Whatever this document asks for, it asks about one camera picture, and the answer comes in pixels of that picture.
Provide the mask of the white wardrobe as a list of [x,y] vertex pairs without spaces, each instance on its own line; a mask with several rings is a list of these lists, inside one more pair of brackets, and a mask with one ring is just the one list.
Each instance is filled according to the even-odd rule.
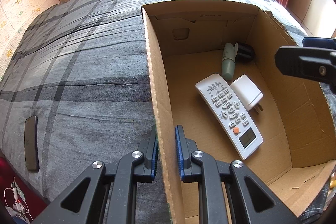
[[286,8],[308,35],[335,38],[334,0],[289,0]]

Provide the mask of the white remote control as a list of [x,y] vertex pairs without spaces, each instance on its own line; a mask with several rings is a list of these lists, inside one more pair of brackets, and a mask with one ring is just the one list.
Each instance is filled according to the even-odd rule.
[[217,73],[199,81],[195,87],[226,132],[240,158],[247,159],[262,144],[263,138],[237,95]]

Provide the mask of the white usb charger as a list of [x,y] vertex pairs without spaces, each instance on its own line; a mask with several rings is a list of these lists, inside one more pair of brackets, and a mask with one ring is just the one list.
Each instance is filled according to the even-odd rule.
[[264,95],[247,75],[242,75],[234,80],[230,87],[247,111],[254,109],[259,112],[264,110],[260,105],[260,100]]

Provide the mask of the green handheld mini fan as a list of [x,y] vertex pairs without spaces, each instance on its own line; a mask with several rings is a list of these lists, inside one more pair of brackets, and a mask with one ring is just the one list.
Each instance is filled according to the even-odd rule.
[[246,43],[226,43],[222,54],[222,77],[230,81],[235,73],[236,62],[248,63],[255,57],[255,50]]

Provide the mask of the black smartphone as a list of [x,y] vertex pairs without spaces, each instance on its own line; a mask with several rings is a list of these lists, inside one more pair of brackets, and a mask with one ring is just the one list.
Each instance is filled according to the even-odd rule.
[[37,144],[38,118],[33,115],[25,120],[25,162],[27,170],[39,171],[38,144]]

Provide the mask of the grey plaid bed sheet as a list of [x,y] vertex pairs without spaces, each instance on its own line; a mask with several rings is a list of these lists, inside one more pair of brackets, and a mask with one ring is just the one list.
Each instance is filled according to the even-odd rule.
[[[335,96],[283,76],[274,56],[301,46],[276,0],[71,0],[28,27],[1,80],[1,150],[52,202],[94,161],[113,162],[158,130],[158,175],[139,184],[137,223],[198,223],[196,184],[178,174],[175,127],[215,159],[239,158],[195,84],[221,72],[226,43],[256,56],[238,64],[264,93],[251,116],[264,139],[244,161],[300,215],[335,170]],[[25,162],[25,120],[37,116],[39,171]]]

